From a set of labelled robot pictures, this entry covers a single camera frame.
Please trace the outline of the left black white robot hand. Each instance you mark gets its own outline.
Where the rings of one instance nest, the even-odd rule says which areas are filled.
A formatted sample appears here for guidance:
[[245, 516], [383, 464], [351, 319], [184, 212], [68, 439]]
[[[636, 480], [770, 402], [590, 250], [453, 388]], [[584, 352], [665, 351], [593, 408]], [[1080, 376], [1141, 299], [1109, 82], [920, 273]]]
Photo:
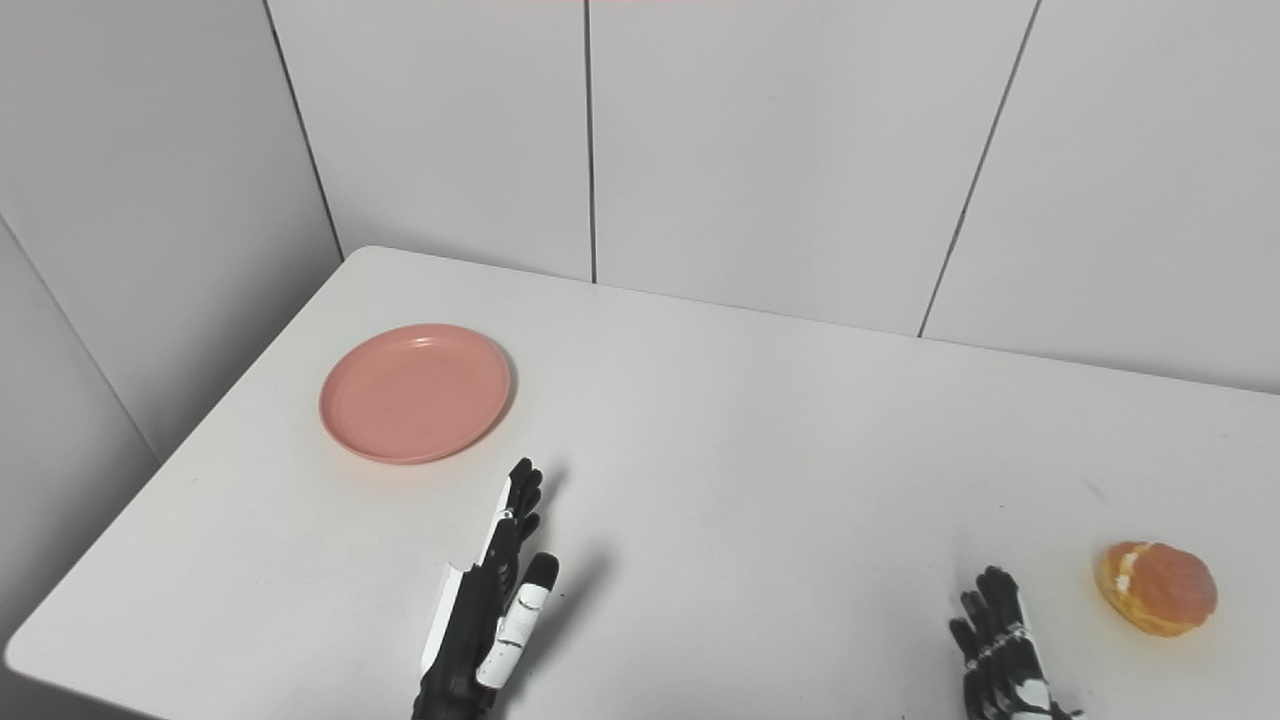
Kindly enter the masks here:
[[483, 551], [448, 565], [424, 646], [413, 719], [485, 719], [529, 647], [559, 577], [557, 556], [521, 562], [541, 518], [543, 473], [527, 457], [509, 471]]

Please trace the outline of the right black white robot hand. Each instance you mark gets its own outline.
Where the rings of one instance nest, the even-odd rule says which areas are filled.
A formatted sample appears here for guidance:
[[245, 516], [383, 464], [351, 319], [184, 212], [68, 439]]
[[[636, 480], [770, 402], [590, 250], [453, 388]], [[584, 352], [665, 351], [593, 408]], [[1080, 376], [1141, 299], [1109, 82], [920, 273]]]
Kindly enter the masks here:
[[960, 603], [964, 615], [951, 619], [948, 630], [963, 656], [968, 719], [1087, 717], [1053, 697], [1012, 575], [986, 568]]

